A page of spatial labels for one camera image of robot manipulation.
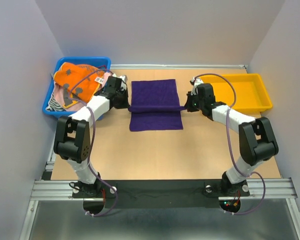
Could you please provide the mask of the purple towel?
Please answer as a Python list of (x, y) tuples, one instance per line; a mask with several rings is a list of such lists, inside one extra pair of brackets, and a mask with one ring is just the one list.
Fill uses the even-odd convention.
[(175, 79), (131, 82), (130, 131), (182, 130), (184, 109)]

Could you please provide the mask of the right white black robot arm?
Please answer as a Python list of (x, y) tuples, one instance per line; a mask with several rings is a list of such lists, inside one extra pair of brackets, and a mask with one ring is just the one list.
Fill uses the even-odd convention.
[[(222, 174), (220, 191), (224, 195), (232, 195), (247, 178), (256, 174), (258, 166), (278, 154), (279, 147), (271, 122), (266, 117), (245, 115), (222, 101), (216, 101), (213, 86), (209, 83), (194, 83), (186, 95), (184, 107), (187, 112), (200, 111), (226, 128), (232, 167)], [(230, 130), (238, 134), (240, 156), (237, 160), (233, 154)]]

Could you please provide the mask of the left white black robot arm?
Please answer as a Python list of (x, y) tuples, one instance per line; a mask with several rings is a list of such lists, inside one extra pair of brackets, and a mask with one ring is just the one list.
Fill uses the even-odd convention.
[(68, 162), (78, 180), (71, 182), (73, 194), (95, 198), (102, 191), (100, 174), (90, 161), (96, 134), (96, 120), (112, 108), (127, 109), (128, 87), (126, 75), (111, 75), (103, 88), (98, 90), (77, 112), (61, 116), (57, 121), (53, 151)]

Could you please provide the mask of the orange towel with grey spots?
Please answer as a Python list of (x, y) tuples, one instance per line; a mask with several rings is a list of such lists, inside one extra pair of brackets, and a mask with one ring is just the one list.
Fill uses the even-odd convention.
[(53, 97), (65, 111), (76, 112), (83, 107), (77, 100), (88, 103), (105, 86), (109, 76), (109, 73), (92, 65), (64, 62), (53, 75)]

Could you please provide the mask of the yellow plastic tray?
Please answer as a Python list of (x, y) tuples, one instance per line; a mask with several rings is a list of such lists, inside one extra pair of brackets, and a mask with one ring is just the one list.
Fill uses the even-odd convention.
[(213, 87), (214, 95), (218, 102), (231, 105), (236, 93), (236, 102), (233, 109), (243, 114), (262, 113), (273, 107), (267, 89), (261, 76), (257, 73), (224, 74), (234, 87), (218, 76), (201, 76), (204, 83), (209, 83)]

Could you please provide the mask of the grey white striped towel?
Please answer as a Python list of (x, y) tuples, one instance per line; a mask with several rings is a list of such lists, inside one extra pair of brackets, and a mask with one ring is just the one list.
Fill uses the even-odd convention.
[(65, 109), (57, 102), (54, 95), (50, 96), (50, 99), (47, 103), (47, 107), (45, 108), (48, 112), (64, 112)]

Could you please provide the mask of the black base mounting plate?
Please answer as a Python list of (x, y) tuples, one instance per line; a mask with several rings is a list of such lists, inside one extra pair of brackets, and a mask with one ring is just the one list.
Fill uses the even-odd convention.
[(248, 197), (243, 181), (228, 190), (221, 179), (108, 180), (87, 185), (72, 181), (72, 196), (87, 204), (101, 199), (106, 209), (218, 208), (220, 198)]

